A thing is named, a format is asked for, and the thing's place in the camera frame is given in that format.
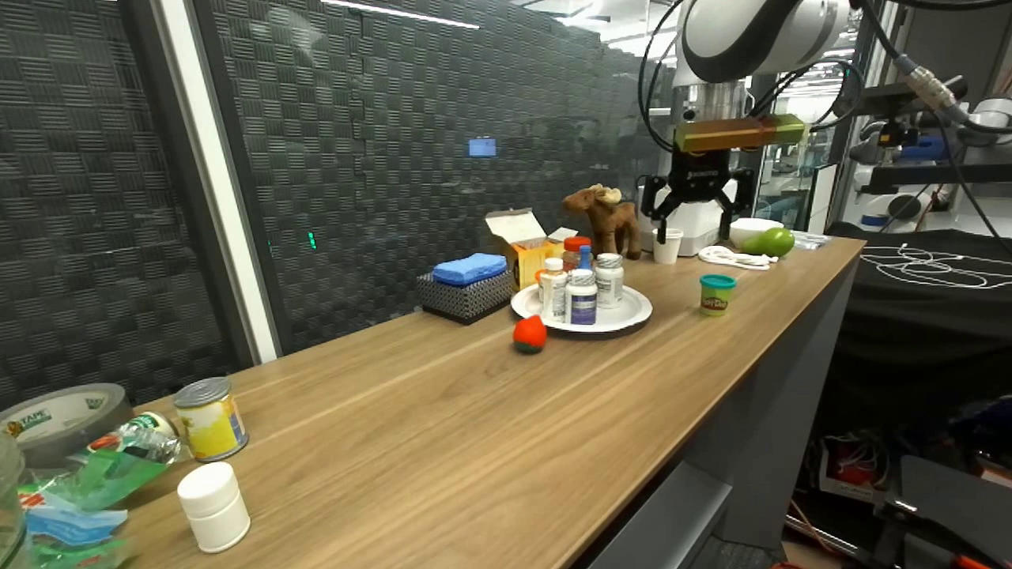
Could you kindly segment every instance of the wire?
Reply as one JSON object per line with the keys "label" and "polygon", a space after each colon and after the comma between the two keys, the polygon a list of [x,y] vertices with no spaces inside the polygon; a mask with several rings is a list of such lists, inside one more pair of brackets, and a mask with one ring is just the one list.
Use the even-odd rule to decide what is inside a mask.
{"label": "wire", "polygon": [[890,61],[901,61],[905,55],[897,55],[897,46],[888,42],[885,27],[878,25],[878,13],[867,3],[862,5],[862,22],[871,27],[871,35],[878,38],[883,52],[890,58]]}
{"label": "wire", "polygon": [[982,222],[982,228],[991,232],[991,236],[994,236],[1001,249],[1012,249],[1012,246],[1001,240],[1001,233],[994,228],[994,222],[987,217],[987,213],[980,210],[980,200],[974,196],[974,189],[972,189],[972,182],[966,182],[966,177],[964,177],[964,172],[960,172],[960,162],[956,157],[956,148],[952,148],[952,138],[949,138],[946,124],[938,127],[938,134],[943,134],[946,157],[949,157],[949,164],[952,164],[952,172],[956,172],[956,182],[957,182],[960,193],[972,200],[972,204],[974,204],[974,213],[980,214],[980,222]]}
{"label": "wire", "polygon": [[636,72],[636,103],[639,103],[642,127],[647,128],[647,136],[651,136],[665,151],[669,151],[669,142],[668,142],[668,138],[655,128],[655,124],[651,124],[647,103],[651,103],[655,93],[642,93],[642,80],[646,80],[646,63],[647,63],[647,58],[651,58],[655,42],[656,42],[665,22],[669,19],[669,13],[672,13],[681,3],[684,3],[684,0],[672,0],[672,3],[665,10],[665,16],[656,19],[651,38],[646,42],[646,52],[642,52],[642,58],[639,58],[639,72]]}
{"label": "wire", "polygon": [[779,75],[779,80],[768,84],[768,93],[761,93],[761,94],[754,97],[748,117],[768,113],[768,107],[779,101],[779,94],[785,94],[805,68],[808,68],[808,67],[804,67],[804,68],[787,68],[785,75]]}
{"label": "wire", "polygon": [[972,10],[991,10],[991,5],[1012,5],[1012,0],[976,0],[976,3],[894,0],[894,3],[913,5],[913,10],[938,10],[938,13],[972,13]]}
{"label": "wire", "polygon": [[925,67],[913,63],[906,55],[901,55],[885,27],[878,25],[878,16],[871,13],[871,5],[867,10],[867,25],[871,27],[871,35],[878,38],[883,52],[897,63],[901,72],[906,72],[911,88],[916,93],[916,97],[938,117],[938,107],[946,117],[956,117],[960,127],[976,128],[976,134],[996,134],[1004,136],[1012,134],[1012,127],[987,127],[987,124],[974,124],[964,110],[956,107],[956,97],[949,93],[949,84],[943,84]]}
{"label": "wire", "polygon": [[833,61],[833,63],[843,68],[842,93],[832,97],[832,103],[825,107],[825,113],[814,117],[814,124],[808,127],[811,134],[832,128],[832,127],[838,127],[842,119],[847,119],[847,117],[857,113],[857,103],[852,103],[852,107],[847,107],[843,113],[838,113],[833,119],[822,124],[822,119],[842,103],[843,88],[847,88],[847,72],[851,72],[851,80],[857,83],[857,94],[862,93],[862,75],[859,75],[859,68],[857,68],[851,61]]}

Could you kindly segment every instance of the green lid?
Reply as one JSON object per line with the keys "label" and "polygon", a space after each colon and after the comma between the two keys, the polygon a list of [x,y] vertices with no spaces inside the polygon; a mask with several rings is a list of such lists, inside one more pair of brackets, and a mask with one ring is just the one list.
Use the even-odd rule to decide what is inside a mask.
{"label": "green lid", "polygon": [[711,276],[702,276],[699,285],[707,292],[732,292],[738,281],[732,281],[732,276],[711,273]]}

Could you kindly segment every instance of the white bottle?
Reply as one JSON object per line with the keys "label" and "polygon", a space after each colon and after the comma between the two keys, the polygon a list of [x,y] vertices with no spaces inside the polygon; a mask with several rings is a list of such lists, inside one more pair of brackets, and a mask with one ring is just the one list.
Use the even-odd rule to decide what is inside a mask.
{"label": "white bottle", "polygon": [[621,311],[623,308],[623,255],[621,253],[599,253],[597,255],[597,311]]}
{"label": "white bottle", "polygon": [[537,292],[541,292],[541,319],[565,319],[565,270],[561,270],[561,255],[549,255],[545,259],[541,267],[541,281],[537,281]]}
{"label": "white bottle", "polygon": [[597,321],[597,281],[590,270],[573,270],[565,285],[565,321],[595,326]]}

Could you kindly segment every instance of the brown teddy bear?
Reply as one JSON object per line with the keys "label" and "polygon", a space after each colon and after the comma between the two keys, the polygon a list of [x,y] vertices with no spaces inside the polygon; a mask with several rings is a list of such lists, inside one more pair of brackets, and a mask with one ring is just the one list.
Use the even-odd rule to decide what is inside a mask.
{"label": "brown teddy bear", "polygon": [[583,213],[595,232],[595,253],[636,255],[636,202],[623,202],[615,185],[585,185],[561,200],[568,213]]}

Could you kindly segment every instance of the white container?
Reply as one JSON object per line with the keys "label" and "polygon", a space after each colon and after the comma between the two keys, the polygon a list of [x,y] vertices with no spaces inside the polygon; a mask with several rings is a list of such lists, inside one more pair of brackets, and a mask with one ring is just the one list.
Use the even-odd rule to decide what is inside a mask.
{"label": "white container", "polygon": [[220,552],[249,531],[249,512],[228,460],[194,469],[178,496],[203,552]]}
{"label": "white container", "polygon": [[545,270],[541,270],[541,316],[545,319],[565,319],[565,270],[561,270],[561,255],[549,255],[545,259]]}
{"label": "white container", "polygon": [[681,233],[681,232],[668,232],[668,233],[665,233],[665,243],[656,240],[656,232],[655,232],[655,263],[656,263],[656,267],[672,267],[681,246],[684,246],[684,233]]}
{"label": "white container", "polygon": [[565,321],[595,326],[597,321],[597,281],[590,270],[573,270],[565,285]]}
{"label": "white container", "polygon": [[623,308],[623,288],[625,288],[623,255],[599,253],[595,276],[597,276],[597,311]]}

